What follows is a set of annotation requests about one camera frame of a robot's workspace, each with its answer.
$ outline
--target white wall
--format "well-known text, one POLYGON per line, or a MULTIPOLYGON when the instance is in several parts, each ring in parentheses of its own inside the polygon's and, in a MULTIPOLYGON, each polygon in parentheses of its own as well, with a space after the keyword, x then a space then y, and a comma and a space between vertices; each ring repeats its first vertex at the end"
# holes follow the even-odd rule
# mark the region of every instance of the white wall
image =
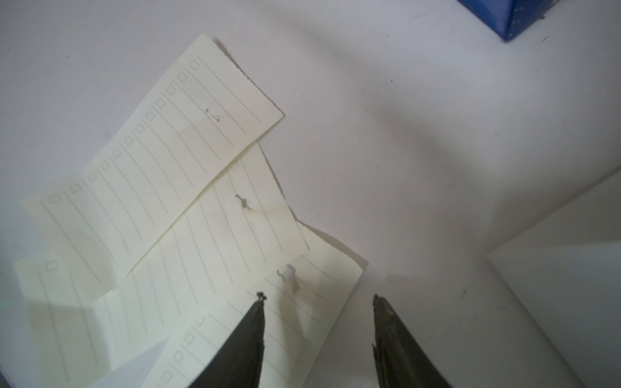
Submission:
POLYGON ((580 379, 621 381, 621 173, 490 255, 580 379))

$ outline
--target paper scrap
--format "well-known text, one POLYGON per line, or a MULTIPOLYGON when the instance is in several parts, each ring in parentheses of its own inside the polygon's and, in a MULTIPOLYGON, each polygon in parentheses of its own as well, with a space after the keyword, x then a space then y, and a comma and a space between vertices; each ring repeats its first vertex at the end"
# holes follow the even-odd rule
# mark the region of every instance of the paper scrap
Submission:
POLYGON ((84 387, 307 251, 254 144, 200 194, 118 289, 94 303, 53 251, 16 263, 43 380, 49 388, 84 387))
POLYGON ((79 175, 24 207, 85 297, 95 300, 115 289, 207 184, 282 117, 202 35, 79 175))
POLYGON ((225 305, 177 330, 142 388, 185 388, 202 372, 263 291, 265 353, 260 387, 298 388, 308 374, 362 269, 347 255, 301 226, 310 251, 291 262, 301 289, 295 295, 276 274, 266 276, 225 305))

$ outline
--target cream notepaper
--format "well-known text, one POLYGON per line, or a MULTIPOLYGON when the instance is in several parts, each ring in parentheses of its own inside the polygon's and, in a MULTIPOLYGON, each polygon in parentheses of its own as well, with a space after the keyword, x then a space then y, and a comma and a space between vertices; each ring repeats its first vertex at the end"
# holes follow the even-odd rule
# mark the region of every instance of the cream notepaper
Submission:
POLYGON ((265 302, 265 353, 260 387, 302 387, 362 269, 305 227, 310 251, 292 262, 300 289, 276 271, 225 305, 175 332, 142 388, 185 388, 202 372, 237 326, 256 293, 265 302))
POLYGON ((43 380, 87 386, 307 251, 255 144, 94 303, 53 251, 16 263, 43 380))
POLYGON ((79 175, 24 207, 94 300, 115 289, 207 184, 282 117, 202 35, 79 175))

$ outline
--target white table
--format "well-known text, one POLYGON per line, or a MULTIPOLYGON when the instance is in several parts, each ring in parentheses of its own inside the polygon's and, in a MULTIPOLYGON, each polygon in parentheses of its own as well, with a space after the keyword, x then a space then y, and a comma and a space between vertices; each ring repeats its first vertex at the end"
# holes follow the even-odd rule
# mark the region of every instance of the white table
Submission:
MULTIPOLYGON (((621 164, 621 3, 506 45, 455 0, 0 3, 0 365, 41 384, 12 262, 21 198, 82 167, 201 33, 287 117, 262 141, 300 220, 370 265, 307 386, 375 387, 387 296, 456 388, 578 387, 484 259, 621 164)), ((138 387, 154 348, 100 381, 138 387)))

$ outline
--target white surface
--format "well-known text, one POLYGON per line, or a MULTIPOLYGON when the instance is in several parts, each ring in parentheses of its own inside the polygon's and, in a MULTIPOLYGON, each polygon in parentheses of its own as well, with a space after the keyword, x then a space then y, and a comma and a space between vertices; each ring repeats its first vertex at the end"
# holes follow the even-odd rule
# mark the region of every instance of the white surface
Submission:
POLYGON ((588 387, 619 385, 621 172, 490 254, 588 387))
POLYGON ((84 387, 307 252, 254 143, 95 302, 52 250, 16 262, 43 379, 48 388, 84 387))
POLYGON ((205 186, 282 118, 202 34, 79 175, 29 197, 24 207, 76 285, 96 300, 117 288, 205 186))
POLYGON ((274 272, 230 302, 197 315, 173 333, 141 387, 187 387, 209 364, 259 291, 267 296, 260 387, 302 387, 362 269, 303 225, 301 229, 310 251, 291 261, 295 277, 304 286, 299 292, 293 294, 274 272))
MULTIPOLYGON (((376 386, 375 292, 458 388, 578 386, 484 254, 621 164, 618 1, 563 0, 508 45, 455 0, 0 7, 0 364, 17 387, 40 376, 10 263, 44 247, 19 201, 85 165, 201 32, 286 114, 261 145, 293 211, 370 262, 307 387, 376 386)), ((159 349, 97 387, 138 387, 159 349)))

